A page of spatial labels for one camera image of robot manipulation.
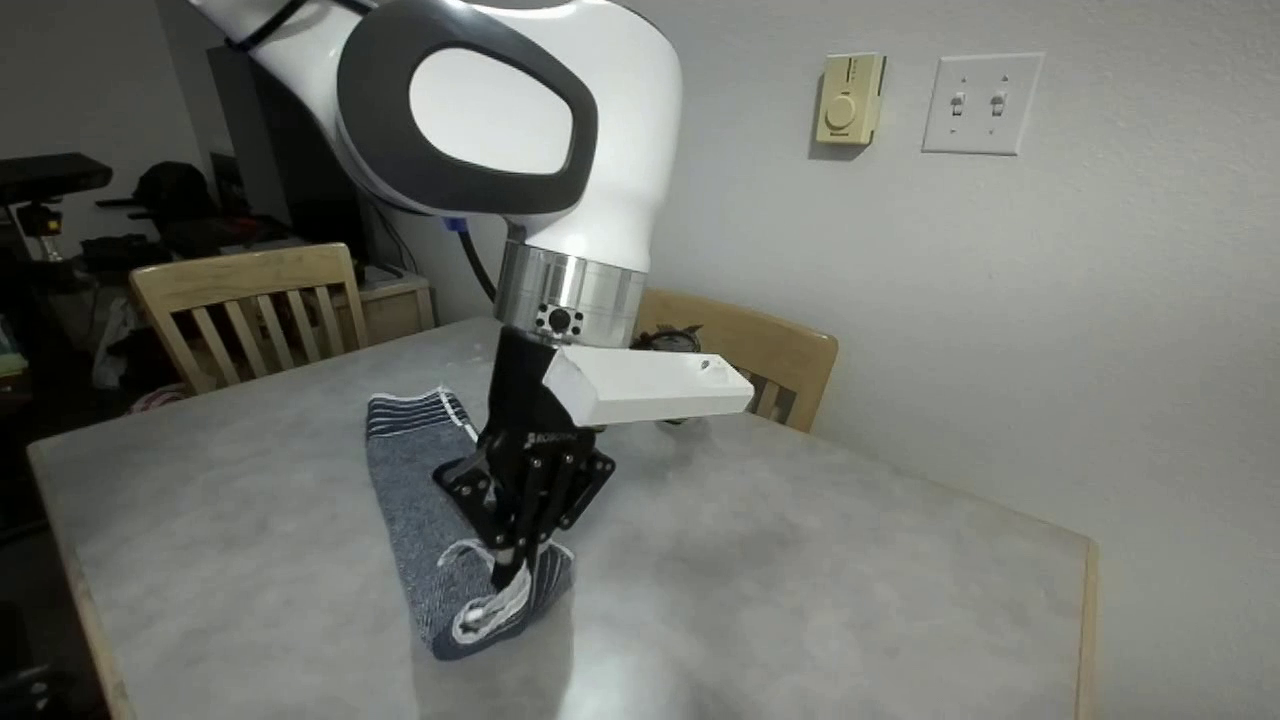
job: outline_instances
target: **wall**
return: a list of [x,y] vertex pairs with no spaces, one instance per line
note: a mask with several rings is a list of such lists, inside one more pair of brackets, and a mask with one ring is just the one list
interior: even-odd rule
[[97,200],[128,195],[156,159],[200,159],[154,0],[10,0],[0,19],[0,159],[85,151],[104,191],[64,200],[64,252],[85,235],[154,230]]
[[[1280,5],[637,9],[690,78],[651,278],[837,332],[824,434],[1097,537],[1110,720],[1280,715]],[[814,159],[843,48],[884,132]],[[1023,157],[920,151],[950,53],[1050,53]]]

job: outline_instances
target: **chair backrest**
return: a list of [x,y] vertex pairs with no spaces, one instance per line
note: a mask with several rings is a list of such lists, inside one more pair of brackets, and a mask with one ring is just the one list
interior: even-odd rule
[[349,244],[156,265],[131,288],[197,390],[368,344]]
[[656,327],[697,327],[704,352],[722,352],[757,382],[757,416],[814,433],[837,335],[702,296],[645,291],[637,332]]

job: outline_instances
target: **table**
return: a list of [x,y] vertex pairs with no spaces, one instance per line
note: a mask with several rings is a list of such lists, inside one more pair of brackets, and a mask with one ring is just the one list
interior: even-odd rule
[[473,320],[39,441],[32,469],[118,715],[1094,711],[1094,544],[757,416],[611,429],[577,589],[464,663],[407,628],[363,401],[450,382]]

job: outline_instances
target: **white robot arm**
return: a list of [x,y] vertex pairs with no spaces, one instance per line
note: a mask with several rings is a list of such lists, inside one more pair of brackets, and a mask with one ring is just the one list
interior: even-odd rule
[[499,558],[496,603],[526,603],[534,550],[611,474],[602,422],[753,401],[722,354],[624,352],[681,124],[681,60],[645,14],[611,0],[193,5],[309,102],[368,195],[508,218],[487,422],[438,474]]

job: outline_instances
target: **table surface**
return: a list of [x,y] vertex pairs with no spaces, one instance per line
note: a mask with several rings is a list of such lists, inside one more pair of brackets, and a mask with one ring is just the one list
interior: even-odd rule
[[605,433],[574,595],[464,663],[415,638],[372,390],[484,419],[473,320],[32,443],[118,715],[1089,715],[1094,544],[757,416]]

